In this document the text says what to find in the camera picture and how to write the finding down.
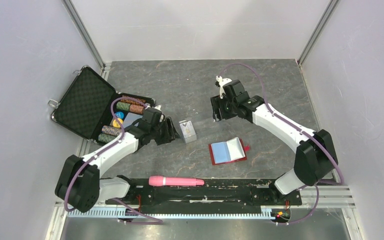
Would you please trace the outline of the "clear plastic card box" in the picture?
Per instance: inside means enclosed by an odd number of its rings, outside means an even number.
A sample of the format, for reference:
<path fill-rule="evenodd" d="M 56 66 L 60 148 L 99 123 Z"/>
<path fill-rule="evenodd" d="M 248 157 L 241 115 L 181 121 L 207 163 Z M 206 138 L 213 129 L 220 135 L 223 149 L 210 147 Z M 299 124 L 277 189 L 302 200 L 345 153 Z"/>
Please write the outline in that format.
<path fill-rule="evenodd" d="M 197 134 L 191 120 L 185 119 L 180 121 L 179 127 L 183 136 L 183 140 L 186 144 L 197 140 Z"/>

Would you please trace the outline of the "red leather card holder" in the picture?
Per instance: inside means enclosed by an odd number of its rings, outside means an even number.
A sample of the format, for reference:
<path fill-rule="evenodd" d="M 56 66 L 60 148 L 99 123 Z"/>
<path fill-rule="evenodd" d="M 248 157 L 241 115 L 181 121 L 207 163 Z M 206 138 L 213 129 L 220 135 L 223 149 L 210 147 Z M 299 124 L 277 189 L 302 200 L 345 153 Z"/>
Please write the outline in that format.
<path fill-rule="evenodd" d="M 227 141 L 210 143 L 208 145 L 211 164 L 213 166 L 230 164 L 247 160 L 249 145 L 244 145 L 239 137 Z"/>

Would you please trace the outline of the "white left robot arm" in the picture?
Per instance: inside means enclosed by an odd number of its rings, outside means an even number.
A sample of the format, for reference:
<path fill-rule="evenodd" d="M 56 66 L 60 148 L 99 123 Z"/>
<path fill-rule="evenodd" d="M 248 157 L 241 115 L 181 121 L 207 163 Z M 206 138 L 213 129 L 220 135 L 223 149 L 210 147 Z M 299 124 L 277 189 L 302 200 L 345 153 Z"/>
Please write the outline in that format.
<path fill-rule="evenodd" d="M 112 198 L 131 204 L 137 198 L 137 190 L 123 178 L 103 179 L 103 174 L 151 141 L 163 145 L 179 138 L 172 119 L 159 108 L 148 107 L 141 118 L 123 128 L 120 135 L 98 150 L 82 157 L 69 156 L 54 193 L 63 201 L 67 212 L 78 210 L 85 213 L 97 202 Z"/>

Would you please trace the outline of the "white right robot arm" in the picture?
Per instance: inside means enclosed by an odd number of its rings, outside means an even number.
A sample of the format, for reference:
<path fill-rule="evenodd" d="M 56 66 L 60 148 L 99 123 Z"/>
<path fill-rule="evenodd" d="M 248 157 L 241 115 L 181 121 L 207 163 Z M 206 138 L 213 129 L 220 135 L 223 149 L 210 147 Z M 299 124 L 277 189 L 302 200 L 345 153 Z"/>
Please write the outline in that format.
<path fill-rule="evenodd" d="M 239 80 L 217 76 L 219 94 L 211 97 L 213 119 L 218 122 L 239 117 L 276 136 L 295 153 L 291 170 L 281 175 L 269 189 L 269 199 L 282 204 L 289 194 L 313 186 L 338 167 L 335 147 L 329 132 L 314 131 L 284 116 L 261 96 L 250 96 Z"/>

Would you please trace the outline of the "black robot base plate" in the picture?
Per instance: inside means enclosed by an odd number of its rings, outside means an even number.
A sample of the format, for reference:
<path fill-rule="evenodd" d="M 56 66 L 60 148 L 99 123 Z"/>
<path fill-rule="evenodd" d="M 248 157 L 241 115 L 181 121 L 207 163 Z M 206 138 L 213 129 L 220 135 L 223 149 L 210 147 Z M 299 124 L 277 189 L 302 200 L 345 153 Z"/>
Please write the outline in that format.
<path fill-rule="evenodd" d="M 270 178 L 207 178 L 201 186 L 151 186 L 146 178 L 132 178 L 128 206 L 144 214 L 256 213 L 262 206 L 285 208 L 302 205 L 301 194 L 275 191 Z"/>

